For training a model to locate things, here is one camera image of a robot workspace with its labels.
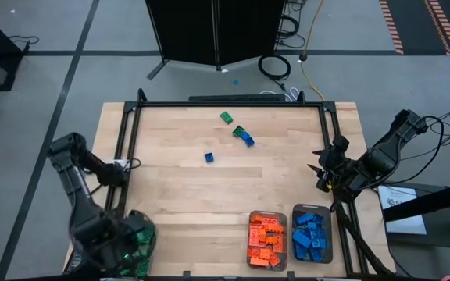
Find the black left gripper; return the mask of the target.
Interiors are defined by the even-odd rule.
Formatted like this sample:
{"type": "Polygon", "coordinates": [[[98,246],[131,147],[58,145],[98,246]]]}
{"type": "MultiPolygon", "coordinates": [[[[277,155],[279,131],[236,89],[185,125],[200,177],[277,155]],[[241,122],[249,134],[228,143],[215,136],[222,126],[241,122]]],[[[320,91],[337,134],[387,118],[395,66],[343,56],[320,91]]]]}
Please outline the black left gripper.
{"type": "Polygon", "coordinates": [[[131,210],[106,244],[107,270],[133,269],[150,260],[157,241],[154,222],[143,212],[131,210]]]}

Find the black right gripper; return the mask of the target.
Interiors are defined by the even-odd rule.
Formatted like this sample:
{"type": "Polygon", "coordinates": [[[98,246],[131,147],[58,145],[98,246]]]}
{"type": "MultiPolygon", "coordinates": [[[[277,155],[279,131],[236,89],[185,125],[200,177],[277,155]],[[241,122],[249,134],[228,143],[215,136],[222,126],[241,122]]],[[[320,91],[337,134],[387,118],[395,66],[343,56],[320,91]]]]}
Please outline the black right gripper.
{"type": "Polygon", "coordinates": [[[355,170],[355,160],[347,158],[345,152],[349,141],[342,135],[333,139],[333,144],[323,150],[313,151],[318,155],[320,167],[308,164],[318,174],[318,188],[326,193],[333,191],[335,195],[358,195],[362,177],[355,170]]]}

